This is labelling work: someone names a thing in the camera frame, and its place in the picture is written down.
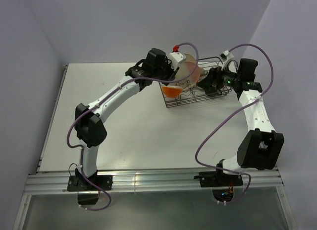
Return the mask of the small beige speckled cup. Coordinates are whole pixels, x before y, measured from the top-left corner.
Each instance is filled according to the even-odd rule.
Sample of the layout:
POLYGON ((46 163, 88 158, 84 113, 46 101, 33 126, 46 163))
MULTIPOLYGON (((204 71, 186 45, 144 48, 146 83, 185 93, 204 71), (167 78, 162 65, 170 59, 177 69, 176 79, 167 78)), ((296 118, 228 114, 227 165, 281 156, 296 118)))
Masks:
POLYGON ((198 84, 202 81, 202 80, 204 80, 205 79, 205 76, 201 76, 200 78, 199 78, 199 80, 197 81, 197 83, 196 83, 196 86, 200 89, 200 87, 198 86, 198 84))

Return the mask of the grey-green ceramic cup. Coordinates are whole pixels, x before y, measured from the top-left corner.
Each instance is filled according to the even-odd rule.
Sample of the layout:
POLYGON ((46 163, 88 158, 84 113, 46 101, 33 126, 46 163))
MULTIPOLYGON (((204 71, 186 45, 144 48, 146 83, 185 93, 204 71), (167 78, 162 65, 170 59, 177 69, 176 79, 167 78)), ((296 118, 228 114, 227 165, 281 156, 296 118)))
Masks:
POLYGON ((204 77, 204 76, 207 76, 208 75, 208 70, 205 70, 203 68, 200 68, 200 76, 201 77, 204 77))

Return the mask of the white bowl orange outside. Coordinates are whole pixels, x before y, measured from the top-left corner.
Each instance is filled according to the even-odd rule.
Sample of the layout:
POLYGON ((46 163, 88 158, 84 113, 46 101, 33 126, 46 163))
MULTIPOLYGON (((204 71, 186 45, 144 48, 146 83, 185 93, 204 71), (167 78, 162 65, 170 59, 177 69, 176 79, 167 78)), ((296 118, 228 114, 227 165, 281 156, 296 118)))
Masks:
POLYGON ((183 92, 183 88, 179 86, 162 86, 161 89, 168 98, 176 98, 183 92))

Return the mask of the pink and cream plate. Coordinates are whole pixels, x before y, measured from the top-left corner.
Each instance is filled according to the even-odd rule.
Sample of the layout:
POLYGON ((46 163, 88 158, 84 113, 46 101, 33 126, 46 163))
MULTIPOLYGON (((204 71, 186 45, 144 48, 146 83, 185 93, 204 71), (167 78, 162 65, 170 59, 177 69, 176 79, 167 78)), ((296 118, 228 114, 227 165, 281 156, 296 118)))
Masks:
POLYGON ((181 78, 187 77, 188 75, 190 76, 187 79, 177 82, 176 85, 185 89, 189 86, 194 86, 199 80, 201 75, 200 68, 196 66, 195 63, 190 61, 180 64, 175 79, 180 80, 181 78))

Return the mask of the green and cream plate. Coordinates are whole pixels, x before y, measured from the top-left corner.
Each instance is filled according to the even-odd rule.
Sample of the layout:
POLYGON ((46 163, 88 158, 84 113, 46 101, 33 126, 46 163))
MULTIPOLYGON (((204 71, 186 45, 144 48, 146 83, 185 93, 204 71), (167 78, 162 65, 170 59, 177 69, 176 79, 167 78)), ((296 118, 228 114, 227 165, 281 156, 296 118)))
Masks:
POLYGON ((183 53, 183 55, 185 57, 185 62, 196 63, 196 59, 192 55, 188 53, 183 53))

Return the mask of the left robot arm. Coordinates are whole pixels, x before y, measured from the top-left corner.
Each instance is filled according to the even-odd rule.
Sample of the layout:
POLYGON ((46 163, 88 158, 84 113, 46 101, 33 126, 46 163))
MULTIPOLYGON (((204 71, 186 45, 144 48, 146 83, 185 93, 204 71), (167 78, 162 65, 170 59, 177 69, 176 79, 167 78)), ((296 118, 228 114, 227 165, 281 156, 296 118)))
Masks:
POLYGON ((79 185, 85 190, 96 186, 97 155, 107 136, 104 126, 109 116, 126 100, 151 85, 154 79, 171 82, 180 64, 186 59, 179 51, 166 54, 151 49, 146 58, 128 68, 121 80, 107 93, 88 105, 79 104, 75 109, 76 136, 82 146, 78 168, 79 185))

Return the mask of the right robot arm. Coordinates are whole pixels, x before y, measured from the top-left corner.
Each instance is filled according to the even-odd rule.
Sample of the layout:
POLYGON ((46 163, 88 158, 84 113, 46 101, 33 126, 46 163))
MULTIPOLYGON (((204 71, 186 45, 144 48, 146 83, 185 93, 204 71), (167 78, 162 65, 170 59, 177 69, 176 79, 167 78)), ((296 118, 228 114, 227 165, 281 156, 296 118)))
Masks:
POLYGON ((283 134, 276 132, 269 120, 262 86, 255 81, 257 66, 256 60, 243 58, 236 72, 230 71, 227 65, 213 67, 197 84, 206 92, 218 91, 224 87, 232 88, 244 108, 248 132, 238 147, 236 156, 219 162, 218 166, 222 169, 214 173, 214 179, 219 185, 226 185, 232 174, 244 169, 273 169, 284 144, 283 134))

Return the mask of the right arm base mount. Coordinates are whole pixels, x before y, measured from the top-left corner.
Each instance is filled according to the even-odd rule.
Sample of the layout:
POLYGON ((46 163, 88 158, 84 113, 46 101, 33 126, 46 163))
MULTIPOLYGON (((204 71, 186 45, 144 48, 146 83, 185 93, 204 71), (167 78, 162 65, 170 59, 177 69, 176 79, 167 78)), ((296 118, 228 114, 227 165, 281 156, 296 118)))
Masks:
POLYGON ((218 188, 213 190, 214 198, 219 202, 230 202, 234 197, 234 187, 242 186, 240 175, 225 174, 223 171, 199 172, 194 176, 200 182, 201 188, 218 188))

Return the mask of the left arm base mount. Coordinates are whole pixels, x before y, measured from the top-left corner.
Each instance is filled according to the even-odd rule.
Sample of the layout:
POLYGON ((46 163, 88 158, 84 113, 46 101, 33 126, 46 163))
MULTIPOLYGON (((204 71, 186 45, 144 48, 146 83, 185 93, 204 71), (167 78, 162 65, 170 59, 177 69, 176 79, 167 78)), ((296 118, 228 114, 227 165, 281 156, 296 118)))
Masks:
MULTIPOLYGON (((113 176, 95 174, 88 180, 103 190, 111 190, 113 176)), ((77 192, 77 201, 80 205, 95 205, 101 191, 88 183, 81 175, 72 175, 68 180, 67 192, 77 192)))

